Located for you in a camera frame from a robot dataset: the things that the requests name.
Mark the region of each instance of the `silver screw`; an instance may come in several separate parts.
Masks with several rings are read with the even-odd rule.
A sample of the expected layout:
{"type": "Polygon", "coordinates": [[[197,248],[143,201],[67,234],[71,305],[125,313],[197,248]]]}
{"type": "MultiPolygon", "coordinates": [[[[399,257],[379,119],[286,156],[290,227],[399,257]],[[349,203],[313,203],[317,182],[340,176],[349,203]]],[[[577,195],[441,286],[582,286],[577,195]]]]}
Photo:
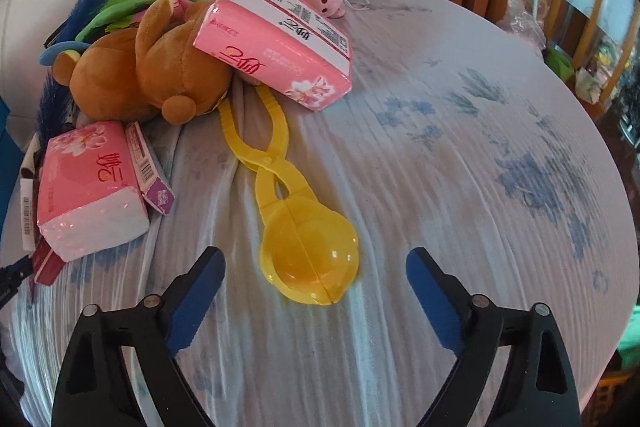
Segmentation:
{"type": "Polygon", "coordinates": [[[546,317],[549,313],[551,313],[549,306],[543,303],[536,304],[534,306],[534,309],[538,315],[542,315],[543,317],[546,317]]]}
{"type": "Polygon", "coordinates": [[[145,308],[155,308],[160,303],[161,298],[159,295],[148,295],[145,297],[144,305],[145,308]]]}
{"type": "Polygon", "coordinates": [[[98,306],[96,306],[95,304],[89,304],[84,307],[84,310],[82,310],[82,315],[84,315],[85,317],[93,317],[95,314],[97,314],[97,312],[98,306]]]}
{"type": "Polygon", "coordinates": [[[474,295],[471,297],[471,304],[477,308],[487,308],[489,306],[489,298],[484,295],[474,295]]]}

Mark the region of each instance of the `tissue package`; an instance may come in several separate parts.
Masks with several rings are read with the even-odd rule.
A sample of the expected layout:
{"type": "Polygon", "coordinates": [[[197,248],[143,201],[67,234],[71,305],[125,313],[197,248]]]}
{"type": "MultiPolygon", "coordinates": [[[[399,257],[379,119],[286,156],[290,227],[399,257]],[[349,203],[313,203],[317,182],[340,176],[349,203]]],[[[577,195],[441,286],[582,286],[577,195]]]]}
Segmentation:
{"type": "Polygon", "coordinates": [[[349,38],[299,0],[216,0],[193,45],[314,111],[351,90],[349,38]]]}
{"type": "Polygon", "coordinates": [[[49,141],[37,222],[66,263],[128,243],[148,230],[120,122],[94,123],[49,141]]]}

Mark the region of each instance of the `brown plush toy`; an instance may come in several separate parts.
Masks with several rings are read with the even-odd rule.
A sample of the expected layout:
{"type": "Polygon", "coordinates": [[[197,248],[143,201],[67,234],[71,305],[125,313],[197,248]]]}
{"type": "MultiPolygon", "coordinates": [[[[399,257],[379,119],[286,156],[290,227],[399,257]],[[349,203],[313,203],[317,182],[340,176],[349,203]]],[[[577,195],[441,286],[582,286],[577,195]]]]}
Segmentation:
{"type": "Polygon", "coordinates": [[[53,77],[69,86],[92,120],[146,121],[159,111],[173,124],[212,111],[233,69],[193,47],[210,1],[191,4],[185,22],[170,28],[173,0],[157,0],[139,28],[110,33],[84,54],[68,50],[54,61],[53,77]]]}
{"type": "Polygon", "coordinates": [[[80,110],[92,120],[146,121],[158,110],[150,105],[136,77],[135,28],[103,36],[80,55],[56,57],[53,77],[68,86],[80,110]]]}
{"type": "Polygon", "coordinates": [[[174,4],[157,0],[142,18],[136,36],[136,69],[146,99],[173,124],[215,109],[225,96],[233,69],[196,49],[193,41],[211,1],[190,5],[185,22],[166,31],[174,4]]]}

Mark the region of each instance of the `yellow snowball maker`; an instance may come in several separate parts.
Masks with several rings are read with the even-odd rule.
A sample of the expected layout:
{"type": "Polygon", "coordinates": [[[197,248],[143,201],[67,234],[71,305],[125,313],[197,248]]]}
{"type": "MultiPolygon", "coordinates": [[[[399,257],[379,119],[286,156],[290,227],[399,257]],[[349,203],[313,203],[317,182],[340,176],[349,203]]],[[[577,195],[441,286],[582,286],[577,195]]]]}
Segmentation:
{"type": "Polygon", "coordinates": [[[255,199],[264,223],[260,269],[286,297],[303,304],[336,303],[358,271],[358,236],[351,223],[318,201],[305,177],[285,159],[289,127],[269,87],[256,91],[267,108],[273,135],[267,151],[238,136],[228,98],[218,107],[229,148],[255,171],[255,199]],[[276,193],[279,180],[288,195],[276,193]]]}

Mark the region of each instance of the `plastic bag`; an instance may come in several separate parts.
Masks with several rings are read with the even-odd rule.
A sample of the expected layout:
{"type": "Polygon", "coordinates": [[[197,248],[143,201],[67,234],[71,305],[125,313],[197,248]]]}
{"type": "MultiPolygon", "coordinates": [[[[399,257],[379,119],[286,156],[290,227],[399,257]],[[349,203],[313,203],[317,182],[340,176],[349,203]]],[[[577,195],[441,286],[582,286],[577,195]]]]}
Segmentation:
{"type": "Polygon", "coordinates": [[[497,26],[523,39],[533,52],[542,58],[542,50],[546,46],[545,33],[533,16],[527,12],[524,0],[509,0],[507,13],[497,26]]]}

